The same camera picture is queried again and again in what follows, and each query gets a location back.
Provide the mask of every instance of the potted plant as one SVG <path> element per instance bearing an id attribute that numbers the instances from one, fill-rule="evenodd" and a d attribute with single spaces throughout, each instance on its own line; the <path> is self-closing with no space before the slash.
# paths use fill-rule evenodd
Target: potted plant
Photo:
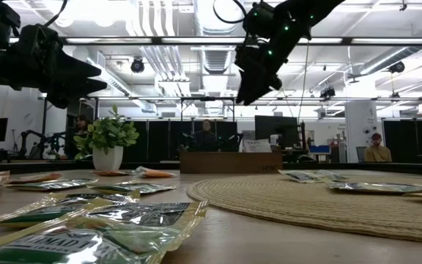
<path id="1" fill-rule="evenodd" d="M 123 147 L 136 144 L 139 133 L 134 128 L 134 123 L 121 121 L 124 117 L 118 114 L 114 105 L 111 114 L 113 118 L 106 117 L 95 120 L 93 125 L 87 127 L 86 136 L 75 136 L 74 140 L 80 153 L 76 159 L 84 158 L 92 151 L 95 169 L 116 170 L 120 168 L 123 159 Z"/>

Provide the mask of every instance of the fluorescent light fixture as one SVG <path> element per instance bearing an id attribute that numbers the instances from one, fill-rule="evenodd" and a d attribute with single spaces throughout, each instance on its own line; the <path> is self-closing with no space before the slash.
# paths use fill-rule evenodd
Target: fluorescent light fixture
<path id="1" fill-rule="evenodd" d="M 129 100 L 127 97 L 104 97 L 99 98 L 99 100 Z"/>
<path id="2" fill-rule="evenodd" d="M 310 44 L 339 44 L 342 40 L 343 39 L 340 37 L 315 37 L 311 41 L 301 38 L 299 40 L 299 44 L 307 44 L 307 42 Z"/>
<path id="3" fill-rule="evenodd" d="M 405 38 L 355 38 L 352 40 L 353 44 L 385 44 L 385 43 L 394 43 L 394 44 L 405 44 L 405 45 L 414 45 L 422 44 L 422 37 L 405 37 Z"/>
<path id="4" fill-rule="evenodd" d="M 135 100 L 181 100 L 179 97 L 148 97 L 148 96 L 138 96 L 131 97 L 130 99 Z"/>
<path id="5" fill-rule="evenodd" d="M 243 43 L 243 37 L 163 37 L 163 43 L 169 44 L 236 44 Z"/>
<path id="6" fill-rule="evenodd" d="M 87 44 L 152 44 L 150 37 L 68 37 L 66 41 L 69 44 L 87 45 Z"/>
<path id="7" fill-rule="evenodd" d="M 191 47 L 191 51 L 234 51 L 235 47 L 209 47 L 209 46 L 201 46 L 201 47 Z"/>

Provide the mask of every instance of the white wall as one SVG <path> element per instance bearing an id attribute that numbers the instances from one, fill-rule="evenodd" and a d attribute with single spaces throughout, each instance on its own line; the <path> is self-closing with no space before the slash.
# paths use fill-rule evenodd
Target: white wall
<path id="1" fill-rule="evenodd" d="M 32 129 L 42 131 L 43 101 L 38 100 L 40 92 L 37 89 L 23 88 L 14 91 L 10 87 L 0 86 L 0 118 L 8 118 L 6 141 L 0 142 L 0 148 L 11 150 L 14 145 L 12 129 L 15 129 L 17 139 L 22 131 Z M 36 141 L 34 136 L 27 138 L 27 149 Z"/>

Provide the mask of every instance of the man sitting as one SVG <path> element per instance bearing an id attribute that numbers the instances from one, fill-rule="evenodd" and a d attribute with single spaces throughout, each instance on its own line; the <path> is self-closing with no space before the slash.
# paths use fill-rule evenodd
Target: man sitting
<path id="1" fill-rule="evenodd" d="M 365 162 L 392 162 L 392 155 L 387 147 L 381 146 L 382 137 L 374 133 L 371 137 L 372 145 L 364 150 Z"/>

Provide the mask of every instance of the white pillar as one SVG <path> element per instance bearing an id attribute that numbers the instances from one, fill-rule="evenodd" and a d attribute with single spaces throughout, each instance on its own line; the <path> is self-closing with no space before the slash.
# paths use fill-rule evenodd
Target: white pillar
<path id="1" fill-rule="evenodd" d="M 377 132 L 377 112 L 374 101 L 351 101 L 345 105 L 348 162 L 358 162 L 356 147 L 367 147 Z"/>

